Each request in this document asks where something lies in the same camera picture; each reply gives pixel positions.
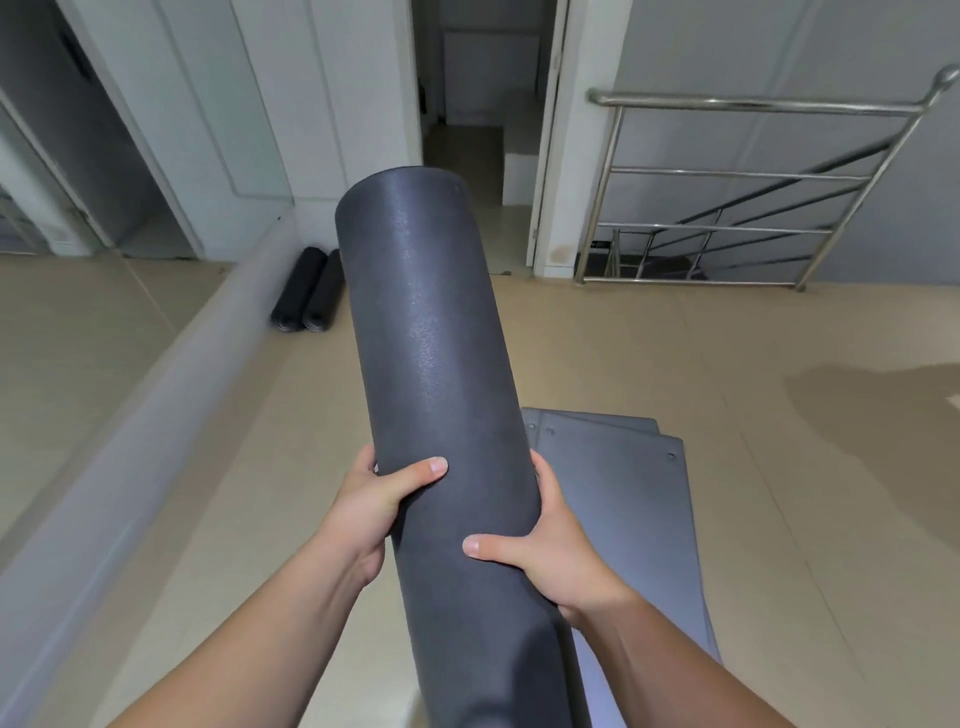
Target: forearm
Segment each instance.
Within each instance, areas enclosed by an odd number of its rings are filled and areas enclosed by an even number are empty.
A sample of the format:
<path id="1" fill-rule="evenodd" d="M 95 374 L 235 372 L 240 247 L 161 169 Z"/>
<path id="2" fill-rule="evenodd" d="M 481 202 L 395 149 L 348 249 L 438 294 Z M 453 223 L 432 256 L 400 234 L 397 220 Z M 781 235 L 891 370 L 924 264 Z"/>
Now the forearm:
<path id="1" fill-rule="evenodd" d="M 296 725 L 362 587 L 318 533 L 112 728 Z"/>
<path id="2" fill-rule="evenodd" d="M 578 626 L 630 728 L 790 726 L 639 595 L 589 610 Z"/>

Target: person's right hand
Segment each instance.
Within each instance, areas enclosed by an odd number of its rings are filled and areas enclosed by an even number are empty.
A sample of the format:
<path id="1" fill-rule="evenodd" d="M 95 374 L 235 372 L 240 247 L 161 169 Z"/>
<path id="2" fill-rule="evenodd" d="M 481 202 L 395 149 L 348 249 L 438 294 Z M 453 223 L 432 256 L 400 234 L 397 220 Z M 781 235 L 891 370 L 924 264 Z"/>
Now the person's right hand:
<path id="1" fill-rule="evenodd" d="M 636 592 L 613 573 L 593 550 L 577 517 L 567 506 L 553 469 L 530 450 L 540 485 L 540 519 L 527 536 L 478 534 L 464 539 L 464 553 L 523 569 L 564 618 L 578 626 L 582 615 Z"/>

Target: flat gray mat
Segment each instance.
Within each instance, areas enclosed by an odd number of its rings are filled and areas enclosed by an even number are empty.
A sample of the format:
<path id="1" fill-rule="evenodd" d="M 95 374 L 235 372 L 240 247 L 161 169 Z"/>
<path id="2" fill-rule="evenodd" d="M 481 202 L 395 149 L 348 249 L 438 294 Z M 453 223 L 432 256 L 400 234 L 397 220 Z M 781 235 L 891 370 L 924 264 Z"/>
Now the flat gray mat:
<path id="1" fill-rule="evenodd" d="M 656 422 L 642 418 L 529 409 L 523 416 L 531 447 L 553 466 L 600 556 L 719 661 L 683 441 L 656 434 Z M 579 633 L 574 641 L 593 726 L 622 726 L 599 663 Z"/>

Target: black rolled mat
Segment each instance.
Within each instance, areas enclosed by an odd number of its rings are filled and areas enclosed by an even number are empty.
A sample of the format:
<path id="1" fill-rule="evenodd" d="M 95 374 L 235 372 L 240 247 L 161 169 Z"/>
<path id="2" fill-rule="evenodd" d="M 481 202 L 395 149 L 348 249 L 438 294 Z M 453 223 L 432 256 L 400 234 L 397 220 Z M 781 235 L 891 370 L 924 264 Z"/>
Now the black rolled mat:
<path id="1" fill-rule="evenodd" d="M 311 331 L 326 331 L 333 326 L 340 294 L 344 290 L 344 265 L 340 251 L 336 250 L 326 259 L 317 287 L 303 310 L 303 325 Z"/>
<path id="2" fill-rule="evenodd" d="M 274 327 L 281 331 L 303 331 L 303 310 L 325 263 L 326 253 L 320 248 L 303 249 L 270 315 Z"/>
<path id="3" fill-rule="evenodd" d="M 449 461 L 393 533 L 430 725 L 568 728 L 556 607 L 521 571 L 461 550 L 471 533 L 525 535 L 540 513 L 467 187 L 438 169 L 388 170 L 348 191 L 336 223 L 378 467 Z"/>

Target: finger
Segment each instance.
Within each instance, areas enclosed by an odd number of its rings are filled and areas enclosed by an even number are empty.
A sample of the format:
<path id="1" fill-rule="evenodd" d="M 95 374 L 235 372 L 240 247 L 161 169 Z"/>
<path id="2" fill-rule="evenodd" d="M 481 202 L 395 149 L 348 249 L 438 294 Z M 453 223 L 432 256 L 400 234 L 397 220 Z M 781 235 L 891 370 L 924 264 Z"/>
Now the finger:
<path id="1" fill-rule="evenodd" d="M 534 470 L 537 471 L 537 483 L 540 486 L 541 508 L 546 510 L 564 502 L 564 494 L 560 490 L 560 481 L 550 467 L 550 463 L 543 459 L 536 450 L 530 450 L 530 459 L 534 461 Z"/>
<path id="2" fill-rule="evenodd" d="M 380 478 L 381 485 L 400 502 L 402 498 L 441 477 L 446 473 L 446 467 L 446 458 L 429 457 L 396 473 L 383 475 Z"/>
<path id="3" fill-rule="evenodd" d="M 360 448 L 350 470 L 354 473 L 372 473 L 375 463 L 376 452 L 373 451 L 373 445 L 367 444 Z"/>
<path id="4" fill-rule="evenodd" d="M 471 559 L 495 561 L 512 567 L 523 568 L 524 536 L 491 536 L 474 534 L 464 539 L 464 553 Z"/>

